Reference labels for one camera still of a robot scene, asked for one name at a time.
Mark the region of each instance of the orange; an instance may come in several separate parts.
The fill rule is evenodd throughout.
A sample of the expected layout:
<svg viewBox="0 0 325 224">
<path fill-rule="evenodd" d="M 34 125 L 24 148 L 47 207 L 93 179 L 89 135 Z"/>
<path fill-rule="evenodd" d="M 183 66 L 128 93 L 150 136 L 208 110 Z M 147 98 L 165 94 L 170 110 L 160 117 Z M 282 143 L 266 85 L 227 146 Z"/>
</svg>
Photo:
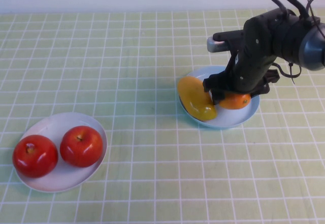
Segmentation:
<svg viewBox="0 0 325 224">
<path fill-rule="evenodd" d="M 219 106 L 229 110 L 238 110 L 250 103 L 250 94 L 226 93 L 225 99 L 219 102 Z"/>
</svg>

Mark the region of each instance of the white bowl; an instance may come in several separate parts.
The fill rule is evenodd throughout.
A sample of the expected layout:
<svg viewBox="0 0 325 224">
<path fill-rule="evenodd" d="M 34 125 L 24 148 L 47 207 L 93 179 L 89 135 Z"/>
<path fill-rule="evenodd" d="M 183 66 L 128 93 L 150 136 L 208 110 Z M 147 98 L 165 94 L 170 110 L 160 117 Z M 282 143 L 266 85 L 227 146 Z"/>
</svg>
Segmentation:
<svg viewBox="0 0 325 224">
<path fill-rule="evenodd" d="M 78 168 L 66 163 L 60 155 L 60 144 L 64 134 L 75 126 L 86 125 L 94 128 L 102 137 L 103 153 L 100 159 L 90 167 Z M 33 125 L 22 136 L 43 135 L 52 140 L 58 150 L 59 158 L 56 167 L 49 174 L 40 178 L 29 178 L 17 171 L 20 180 L 28 187 L 42 192 L 53 193 L 66 191 L 76 187 L 90 178 L 102 163 L 107 149 L 107 136 L 101 124 L 94 118 L 81 113 L 67 112 L 56 114 Z"/>
<path fill-rule="evenodd" d="M 220 73 L 224 71 L 224 69 L 224 66 L 208 66 L 194 70 L 187 75 L 199 78 L 203 82 L 203 80 L 208 78 L 210 75 Z M 259 95 L 253 97 L 250 103 L 243 109 L 228 110 L 216 105 L 215 108 L 218 112 L 217 117 L 208 121 L 200 121 L 194 118 L 186 111 L 182 103 L 181 105 L 186 114 L 189 115 L 193 120 L 195 120 L 199 124 L 215 129 L 228 129 L 244 123 L 255 114 L 259 107 Z"/>
</svg>

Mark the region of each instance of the yellow fruit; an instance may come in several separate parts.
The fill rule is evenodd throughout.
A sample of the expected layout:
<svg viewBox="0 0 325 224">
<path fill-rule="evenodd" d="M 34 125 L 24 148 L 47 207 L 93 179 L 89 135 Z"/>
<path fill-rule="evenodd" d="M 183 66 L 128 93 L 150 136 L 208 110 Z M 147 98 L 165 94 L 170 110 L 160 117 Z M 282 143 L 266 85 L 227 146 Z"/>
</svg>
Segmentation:
<svg viewBox="0 0 325 224">
<path fill-rule="evenodd" d="M 181 78 L 177 91 L 184 108 L 194 118 L 207 121 L 217 117 L 210 94 L 204 92 L 200 79 L 190 76 Z"/>
</svg>

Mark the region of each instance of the table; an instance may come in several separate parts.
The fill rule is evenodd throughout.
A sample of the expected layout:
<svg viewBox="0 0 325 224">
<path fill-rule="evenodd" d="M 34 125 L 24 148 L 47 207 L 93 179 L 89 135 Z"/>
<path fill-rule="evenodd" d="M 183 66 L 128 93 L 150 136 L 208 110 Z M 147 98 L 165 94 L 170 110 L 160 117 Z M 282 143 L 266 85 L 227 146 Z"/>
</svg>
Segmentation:
<svg viewBox="0 0 325 224">
<path fill-rule="evenodd" d="M 325 71 L 282 77 L 230 130 L 197 125 L 176 101 L 179 78 L 227 64 L 207 38 L 264 11 L 2 15 L 0 223 L 325 223 Z M 107 157 L 80 187 L 29 189 L 13 147 L 72 111 L 103 125 Z"/>
</svg>

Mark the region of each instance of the silver metal part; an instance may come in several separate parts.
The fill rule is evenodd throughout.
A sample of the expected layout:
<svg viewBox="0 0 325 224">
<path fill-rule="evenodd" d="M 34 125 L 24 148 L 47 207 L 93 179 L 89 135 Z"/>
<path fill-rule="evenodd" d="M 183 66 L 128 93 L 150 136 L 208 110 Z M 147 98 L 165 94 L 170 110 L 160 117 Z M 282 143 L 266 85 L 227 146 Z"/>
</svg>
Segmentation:
<svg viewBox="0 0 325 224">
<path fill-rule="evenodd" d="M 212 37 L 207 41 L 208 51 L 211 53 L 229 51 L 230 48 L 225 41 L 214 41 Z"/>
</svg>

